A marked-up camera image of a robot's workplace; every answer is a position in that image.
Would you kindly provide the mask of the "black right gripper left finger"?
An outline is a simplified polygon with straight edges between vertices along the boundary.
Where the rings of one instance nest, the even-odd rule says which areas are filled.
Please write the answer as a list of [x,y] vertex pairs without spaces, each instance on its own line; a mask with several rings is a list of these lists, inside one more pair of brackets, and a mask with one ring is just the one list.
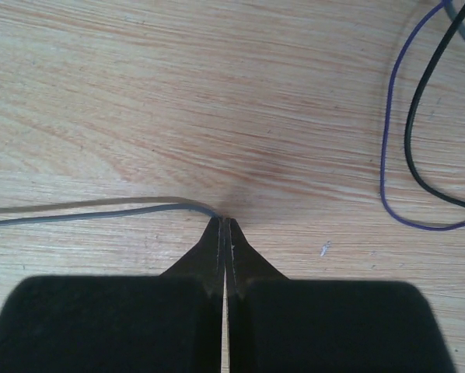
[[0,312],[0,372],[218,372],[222,222],[157,276],[34,276]]

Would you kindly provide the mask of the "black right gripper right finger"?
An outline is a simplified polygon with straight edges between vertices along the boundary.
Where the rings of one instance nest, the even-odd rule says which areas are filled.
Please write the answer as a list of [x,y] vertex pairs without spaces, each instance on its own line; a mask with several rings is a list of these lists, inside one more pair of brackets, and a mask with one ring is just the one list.
[[424,295],[403,281],[295,280],[226,223],[233,372],[452,372]]

